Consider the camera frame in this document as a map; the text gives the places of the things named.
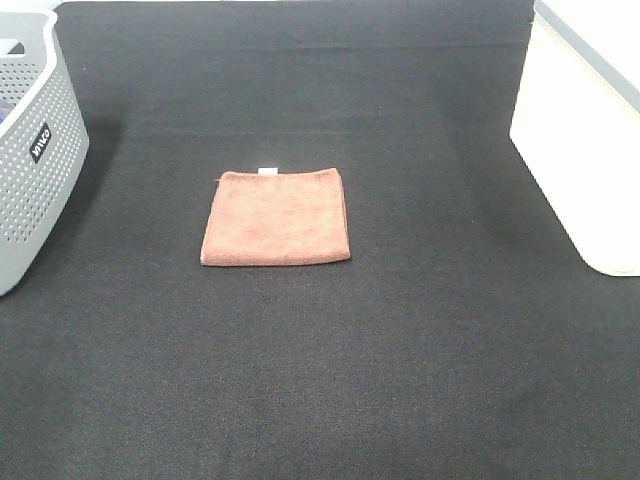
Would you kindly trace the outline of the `black fabric table mat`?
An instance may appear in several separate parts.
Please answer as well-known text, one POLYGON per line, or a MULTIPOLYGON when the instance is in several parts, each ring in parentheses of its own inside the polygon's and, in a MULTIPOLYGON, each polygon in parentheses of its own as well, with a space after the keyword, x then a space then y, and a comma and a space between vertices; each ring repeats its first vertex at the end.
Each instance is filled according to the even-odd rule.
POLYGON ((639 282, 511 143, 528 1, 71 3, 90 137, 1 300, 5 479, 635 479, 639 282), (352 258, 205 268, 218 176, 337 168, 352 258))

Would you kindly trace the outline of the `brown towel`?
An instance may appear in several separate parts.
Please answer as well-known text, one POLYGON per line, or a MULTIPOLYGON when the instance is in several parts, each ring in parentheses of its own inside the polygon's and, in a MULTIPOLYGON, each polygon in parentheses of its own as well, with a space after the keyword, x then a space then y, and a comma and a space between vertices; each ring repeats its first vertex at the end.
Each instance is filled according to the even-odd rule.
POLYGON ((227 171, 218 179, 202 265, 301 266, 350 258, 337 169, 275 175, 227 171))

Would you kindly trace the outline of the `grey perforated plastic basket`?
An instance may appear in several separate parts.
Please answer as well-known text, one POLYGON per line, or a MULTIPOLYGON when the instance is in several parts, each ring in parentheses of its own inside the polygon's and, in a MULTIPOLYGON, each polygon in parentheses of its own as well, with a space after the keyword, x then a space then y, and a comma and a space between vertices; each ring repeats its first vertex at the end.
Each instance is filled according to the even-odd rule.
POLYGON ((43 247, 74 189, 89 137, 60 47, 57 14, 5 6, 1 36, 23 45, 1 57, 1 291, 43 247))

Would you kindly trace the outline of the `white plastic bin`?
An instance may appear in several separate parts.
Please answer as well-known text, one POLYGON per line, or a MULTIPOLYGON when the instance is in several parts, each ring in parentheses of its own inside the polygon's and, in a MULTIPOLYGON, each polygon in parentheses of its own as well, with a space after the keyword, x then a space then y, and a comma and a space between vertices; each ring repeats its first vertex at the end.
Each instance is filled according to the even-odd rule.
POLYGON ((535 2, 510 138, 584 262, 638 275, 638 2, 535 2))

